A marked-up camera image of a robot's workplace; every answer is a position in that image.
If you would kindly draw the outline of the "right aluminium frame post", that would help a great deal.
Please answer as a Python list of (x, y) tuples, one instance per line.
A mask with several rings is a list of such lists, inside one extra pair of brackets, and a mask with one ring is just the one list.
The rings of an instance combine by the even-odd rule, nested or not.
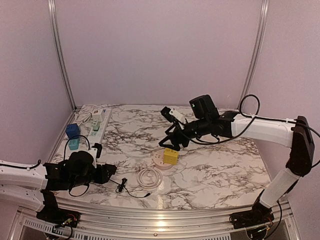
[(239, 109), (241, 106), (241, 100), (249, 93), (250, 87), (252, 85), (255, 70), (257, 67), (258, 59), (260, 56), (260, 52), (262, 49), (264, 36), (266, 32), (266, 25), (267, 25), (267, 19), (268, 19), (268, 12), (269, 12), (269, 0), (262, 0), (261, 1), (261, 8), (260, 8), (260, 14), (259, 14), (259, 20), (258, 20), (258, 28), (257, 33), (254, 41), (253, 51), (251, 55), (251, 60), (249, 62), (248, 71), (245, 77), (244, 85), (242, 88), (242, 92), (240, 95), (239, 103), (237, 108)]

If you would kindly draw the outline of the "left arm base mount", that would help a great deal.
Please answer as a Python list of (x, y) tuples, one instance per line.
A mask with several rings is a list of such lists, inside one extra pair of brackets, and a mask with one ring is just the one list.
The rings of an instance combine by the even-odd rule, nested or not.
[(80, 218), (79, 212), (59, 208), (53, 192), (44, 189), (40, 192), (43, 196), (42, 202), (44, 206), (36, 213), (38, 219), (55, 224), (56, 228), (64, 226), (77, 227)]

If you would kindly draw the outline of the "long white power strip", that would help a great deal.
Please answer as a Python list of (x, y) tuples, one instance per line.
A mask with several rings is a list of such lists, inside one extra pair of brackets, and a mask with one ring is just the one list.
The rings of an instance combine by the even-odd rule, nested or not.
[(102, 122), (99, 122), (99, 130), (93, 131), (92, 124), (91, 129), (88, 134), (88, 140), (93, 145), (95, 143), (102, 143), (103, 137), (105, 135), (109, 120), (111, 118), (112, 110), (110, 108), (101, 108), (104, 109), (104, 120)]

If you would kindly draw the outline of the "front aluminium rail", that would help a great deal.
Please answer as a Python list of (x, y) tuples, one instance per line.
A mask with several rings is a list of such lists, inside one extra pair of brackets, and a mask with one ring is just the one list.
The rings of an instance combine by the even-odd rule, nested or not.
[[(160, 210), (106, 206), (57, 197), (59, 207), (80, 213), (71, 240), (251, 240), (270, 224), (235, 229), (230, 215), (251, 206), (198, 210)], [(282, 218), (267, 240), (301, 240), (288, 201), (281, 202)], [(46, 234), (67, 238), (70, 231), (53, 229), (52, 223), (36, 218), (30, 210), (18, 208), (5, 240), (41, 240)]]

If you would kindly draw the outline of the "blue cube socket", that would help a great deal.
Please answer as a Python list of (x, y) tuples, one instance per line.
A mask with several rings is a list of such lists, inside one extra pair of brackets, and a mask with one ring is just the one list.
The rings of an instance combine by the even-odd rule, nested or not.
[(68, 139), (72, 139), (75, 136), (80, 135), (81, 130), (77, 123), (71, 123), (66, 126), (65, 134), (67, 135)]

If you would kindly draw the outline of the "aluminium frame post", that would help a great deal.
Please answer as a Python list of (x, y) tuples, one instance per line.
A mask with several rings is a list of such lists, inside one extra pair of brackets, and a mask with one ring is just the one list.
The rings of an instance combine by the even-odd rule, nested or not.
[(69, 81), (69, 76), (67, 72), (67, 67), (63, 55), (63, 48), (61, 44), (61, 38), (59, 33), (59, 24), (58, 24), (58, 16), (57, 16), (57, 9), (56, 9), (56, 1), (55, 0), (48, 0), (48, 10), (49, 10), (49, 16), (50, 16), (50, 22), (52, 27), (52, 34), (53, 34), (53, 40), (54, 40), (54, 46), (55, 51), (57, 54), (57, 60), (64, 84), (64, 88), (66, 91), (66, 95), (68, 98), (68, 102), (70, 105), (70, 108), (73, 112), (77, 110), (76, 102), (72, 93), (71, 84)]
[(268, 12), (269, 12), (269, 0), (262, 0), (261, 1), (261, 8), (260, 8), (260, 14), (259, 14), (259, 20), (258, 20), (258, 28), (257, 33), (254, 41), (253, 51), (251, 55), (251, 60), (249, 62), (248, 71), (245, 77), (244, 85), (242, 88), (242, 92), (240, 95), (239, 103), (237, 108), (239, 109), (241, 106), (241, 100), (249, 93), (250, 87), (252, 85), (255, 70), (257, 67), (258, 59), (260, 56), (260, 52), (262, 49), (264, 36), (266, 32), (266, 25), (267, 25), (267, 19), (268, 19)]

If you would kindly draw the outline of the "pink round power strip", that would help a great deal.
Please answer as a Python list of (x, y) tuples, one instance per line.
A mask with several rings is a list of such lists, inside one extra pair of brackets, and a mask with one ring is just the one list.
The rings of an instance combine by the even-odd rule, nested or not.
[(162, 171), (170, 170), (174, 165), (166, 164), (163, 161), (164, 149), (156, 151), (151, 157), (151, 166), (143, 168), (137, 174), (137, 182), (144, 189), (155, 189), (163, 181)]

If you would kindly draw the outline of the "white cube socket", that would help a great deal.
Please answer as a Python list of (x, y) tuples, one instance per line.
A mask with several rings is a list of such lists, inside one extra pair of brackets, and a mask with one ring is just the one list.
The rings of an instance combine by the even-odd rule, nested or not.
[(102, 122), (105, 118), (105, 110), (104, 109), (95, 109), (92, 111), (92, 119), (93, 121)]

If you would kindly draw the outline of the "teal power strip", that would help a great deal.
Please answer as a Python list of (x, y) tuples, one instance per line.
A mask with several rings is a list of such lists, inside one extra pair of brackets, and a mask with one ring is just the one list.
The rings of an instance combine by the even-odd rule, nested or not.
[(79, 144), (80, 144), (80, 138), (73, 138), (70, 139), (67, 146), (71, 151), (75, 151), (79, 149)]

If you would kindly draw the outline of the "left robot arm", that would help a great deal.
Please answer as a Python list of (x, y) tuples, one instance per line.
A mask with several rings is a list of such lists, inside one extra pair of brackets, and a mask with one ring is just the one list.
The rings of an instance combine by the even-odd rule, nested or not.
[(63, 211), (48, 203), (55, 197), (54, 192), (71, 192), (91, 183), (105, 184), (116, 173), (115, 165), (97, 162), (100, 153), (97, 148), (74, 151), (61, 162), (38, 162), (33, 166), (1, 161), (0, 199), (35, 212), (43, 210), (51, 222), (58, 223), (63, 219)]

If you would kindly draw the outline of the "left aluminium frame post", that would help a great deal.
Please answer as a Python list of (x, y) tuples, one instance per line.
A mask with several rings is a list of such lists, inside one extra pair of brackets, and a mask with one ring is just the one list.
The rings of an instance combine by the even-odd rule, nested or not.
[(57, 54), (57, 60), (64, 84), (64, 88), (66, 91), (66, 95), (68, 98), (68, 102), (70, 105), (70, 108), (73, 112), (77, 110), (76, 102), (72, 93), (71, 84), (69, 81), (69, 76), (67, 72), (67, 67), (63, 55), (63, 48), (61, 44), (61, 38), (59, 33), (59, 24), (58, 24), (58, 16), (57, 16), (57, 9), (56, 9), (56, 1), (55, 0), (48, 0), (48, 10), (49, 10), (49, 16), (50, 16), (50, 22), (52, 27), (52, 34), (53, 34), (53, 40), (54, 40), (54, 46), (55, 51)]

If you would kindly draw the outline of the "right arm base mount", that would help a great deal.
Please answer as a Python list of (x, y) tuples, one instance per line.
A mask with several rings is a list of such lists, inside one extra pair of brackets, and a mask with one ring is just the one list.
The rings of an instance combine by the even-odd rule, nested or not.
[(258, 195), (251, 210), (235, 212), (229, 216), (229, 222), (234, 229), (252, 227), (272, 222), (275, 219), (272, 208), (267, 208), (260, 203), (260, 197), (263, 192)]

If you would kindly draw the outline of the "yellow cube socket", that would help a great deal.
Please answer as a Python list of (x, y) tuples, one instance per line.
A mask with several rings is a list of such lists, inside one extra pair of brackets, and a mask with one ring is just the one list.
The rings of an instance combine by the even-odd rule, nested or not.
[(165, 164), (176, 165), (178, 162), (179, 152), (170, 148), (164, 149), (163, 162)]

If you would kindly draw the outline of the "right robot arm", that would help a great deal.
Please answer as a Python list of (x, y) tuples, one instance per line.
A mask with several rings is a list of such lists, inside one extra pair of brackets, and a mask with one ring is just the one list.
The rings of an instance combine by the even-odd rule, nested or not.
[(270, 185), (261, 192), (248, 212), (247, 219), (258, 224), (267, 216), (267, 211), (286, 193), (290, 192), (300, 178), (310, 173), (316, 166), (313, 162), (315, 143), (312, 134), (316, 134), (304, 116), (295, 119), (261, 117), (258, 113), (248, 115), (239, 111), (226, 111), (219, 114), (210, 95), (201, 95), (189, 102), (194, 121), (187, 119), (174, 108), (165, 106), (161, 115), (172, 125), (166, 130), (165, 138), (159, 146), (179, 151), (190, 142), (210, 146), (209, 141), (200, 138), (212, 135), (223, 142), (239, 137), (276, 143), (290, 148), (289, 160)]

